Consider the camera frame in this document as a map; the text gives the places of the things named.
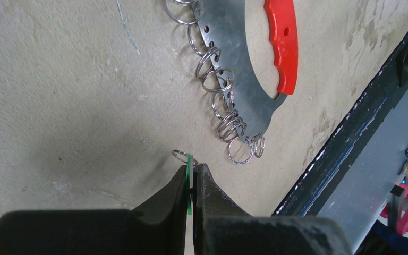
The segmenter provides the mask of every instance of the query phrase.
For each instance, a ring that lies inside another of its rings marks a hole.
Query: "scratch on table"
[[[120,12],[120,17],[121,17],[121,21],[123,22],[123,26],[124,29],[127,32],[127,36],[129,36],[129,39],[132,43],[132,45],[135,47],[135,49],[137,50],[138,55],[140,55],[140,51],[138,50],[138,46],[137,43],[135,42],[135,40],[133,39],[131,33],[129,32],[129,28],[126,25],[126,20],[124,18],[123,12],[121,11],[121,5],[120,5],[120,0],[116,0],[116,5],[118,6],[118,11]]]

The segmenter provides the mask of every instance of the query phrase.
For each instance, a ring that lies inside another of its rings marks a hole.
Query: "red plastic handle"
[[[277,91],[291,95],[298,79],[298,29],[293,0],[265,0],[265,11],[275,53],[274,65],[280,77]]]

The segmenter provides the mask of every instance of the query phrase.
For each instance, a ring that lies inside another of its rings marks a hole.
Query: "metal plate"
[[[218,61],[212,57],[211,62],[215,69],[229,68],[235,71],[234,104],[239,116],[247,124],[242,134],[237,128],[240,137],[264,135],[271,122],[273,112],[284,102],[286,94],[279,94],[276,100],[272,99],[257,80],[249,58],[248,44],[245,32],[245,1],[244,0],[202,0],[204,16],[198,22],[202,38],[206,46],[213,42],[221,49]],[[199,15],[197,5],[194,5],[195,16]],[[230,73],[219,75],[222,78],[231,77]],[[221,88],[224,88],[222,79],[218,79]]]

